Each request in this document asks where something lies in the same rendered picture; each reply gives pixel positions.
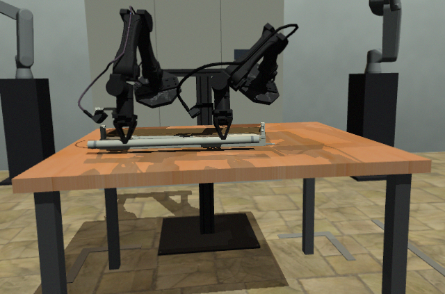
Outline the brown cardboard carton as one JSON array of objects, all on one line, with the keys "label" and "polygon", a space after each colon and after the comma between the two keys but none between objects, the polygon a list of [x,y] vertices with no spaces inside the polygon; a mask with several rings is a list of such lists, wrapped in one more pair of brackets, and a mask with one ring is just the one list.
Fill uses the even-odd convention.
[{"label": "brown cardboard carton", "polygon": [[[261,127],[232,127],[228,134],[261,133]],[[135,129],[132,136],[187,136],[187,135],[218,135],[216,128],[191,129]],[[116,129],[107,133],[106,137],[119,137]]]}]

